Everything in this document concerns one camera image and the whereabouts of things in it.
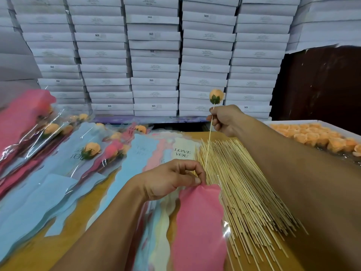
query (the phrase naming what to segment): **person's right arm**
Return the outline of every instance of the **person's right arm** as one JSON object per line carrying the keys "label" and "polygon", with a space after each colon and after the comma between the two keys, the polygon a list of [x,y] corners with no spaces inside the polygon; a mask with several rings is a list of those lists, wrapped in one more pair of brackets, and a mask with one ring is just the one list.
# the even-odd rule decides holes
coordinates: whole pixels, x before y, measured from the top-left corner
{"label": "person's right arm", "polygon": [[242,142],[296,217],[361,270],[361,168],[286,138],[235,105],[210,112],[215,130]]}

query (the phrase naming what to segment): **table surface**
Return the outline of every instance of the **table surface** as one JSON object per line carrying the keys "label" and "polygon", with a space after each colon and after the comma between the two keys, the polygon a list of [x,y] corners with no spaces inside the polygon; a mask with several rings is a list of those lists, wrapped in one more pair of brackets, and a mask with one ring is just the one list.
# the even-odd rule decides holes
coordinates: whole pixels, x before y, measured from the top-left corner
{"label": "table surface", "polygon": [[[208,132],[188,132],[185,133],[187,136],[192,137],[196,140],[203,139],[208,140]],[[225,140],[228,139],[222,133],[212,132],[211,140]],[[35,237],[33,237],[24,246],[19,248],[14,254],[0,267],[1,271],[48,271],[61,256],[74,244],[76,240],[84,233],[85,226],[89,218],[97,210],[100,200],[105,195],[107,188],[113,182],[116,173],[112,173],[109,178],[97,185],[97,187],[78,201],[75,211],[66,220],[63,231],[58,236],[44,238],[47,229],[51,226],[53,221],[43,228]],[[176,230],[175,216],[179,210],[179,203],[174,213],[170,216],[170,227],[167,232],[167,238],[170,243],[174,240],[174,234]],[[304,270],[296,259],[295,255],[290,250],[287,241],[290,238],[304,240],[309,238],[300,229],[296,232],[297,238],[287,237],[286,242],[280,239],[282,246],[287,252],[289,258],[287,258],[281,250],[275,247],[275,255],[284,271],[301,271]],[[240,243],[238,243],[240,251],[240,262],[244,271],[255,271],[257,270],[255,262],[249,264],[243,253]],[[238,261],[233,255],[232,249],[229,246],[229,253],[232,258],[232,263],[235,271],[240,271],[241,268]],[[259,268],[262,271],[272,270],[269,266],[265,256],[263,255],[264,262],[259,263]],[[272,262],[274,270],[279,270],[275,262]],[[225,262],[225,270],[232,271],[230,261],[227,258]]]}

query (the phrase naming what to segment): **stack of white boxes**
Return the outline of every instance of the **stack of white boxes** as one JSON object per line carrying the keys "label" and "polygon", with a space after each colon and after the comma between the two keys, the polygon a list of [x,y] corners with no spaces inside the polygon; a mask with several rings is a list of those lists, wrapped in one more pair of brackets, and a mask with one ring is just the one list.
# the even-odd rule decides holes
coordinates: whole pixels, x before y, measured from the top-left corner
{"label": "stack of white boxes", "polygon": [[209,115],[210,91],[224,91],[238,4],[239,0],[183,0],[179,116]]}
{"label": "stack of white boxes", "polygon": [[242,0],[225,105],[268,119],[270,100],[300,0]]}
{"label": "stack of white boxes", "polygon": [[327,45],[361,45],[361,0],[301,0],[287,52]]}
{"label": "stack of white boxes", "polygon": [[95,115],[133,115],[129,48],[121,0],[67,0]]}
{"label": "stack of white boxes", "polygon": [[179,0],[124,0],[135,116],[178,112]]}
{"label": "stack of white boxes", "polygon": [[43,78],[42,89],[65,109],[88,111],[83,79],[77,65],[74,27],[63,0],[11,0],[23,37]]}
{"label": "stack of white boxes", "polygon": [[0,0],[0,32],[20,31],[14,7],[10,0]]}

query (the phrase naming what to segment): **green calyx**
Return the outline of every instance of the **green calyx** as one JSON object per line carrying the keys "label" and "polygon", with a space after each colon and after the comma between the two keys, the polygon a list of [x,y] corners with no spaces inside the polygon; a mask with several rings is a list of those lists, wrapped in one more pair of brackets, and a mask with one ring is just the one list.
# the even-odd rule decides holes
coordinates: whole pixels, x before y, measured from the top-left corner
{"label": "green calyx", "polygon": [[215,96],[215,95],[213,95],[212,96],[212,99],[210,100],[210,102],[212,103],[212,104],[219,104],[220,102],[221,102],[221,99],[220,99],[220,97],[219,96]]}
{"label": "green calyx", "polygon": [[84,160],[91,160],[92,158],[94,158],[95,155],[91,155],[91,151],[92,149],[88,150],[88,151],[82,151],[81,156]]}

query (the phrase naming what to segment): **bundle of sticks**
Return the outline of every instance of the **bundle of sticks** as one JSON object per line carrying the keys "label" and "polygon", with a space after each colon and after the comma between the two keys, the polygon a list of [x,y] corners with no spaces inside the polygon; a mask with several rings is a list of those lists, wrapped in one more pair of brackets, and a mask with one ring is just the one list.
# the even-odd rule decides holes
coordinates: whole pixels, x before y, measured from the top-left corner
{"label": "bundle of sticks", "polygon": [[[203,167],[206,154],[207,144],[202,141],[197,158]],[[224,220],[230,224],[229,241],[241,270],[237,239],[248,263],[253,258],[258,270],[259,261],[264,259],[273,271],[271,261],[282,270],[275,248],[288,255],[276,235],[284,239],[282,234],[294,235],[296,228],[304,227],[273,191],[248,151],[237,139],[211,142],[206,172],[207,184],[219,184],[222,188]]]}

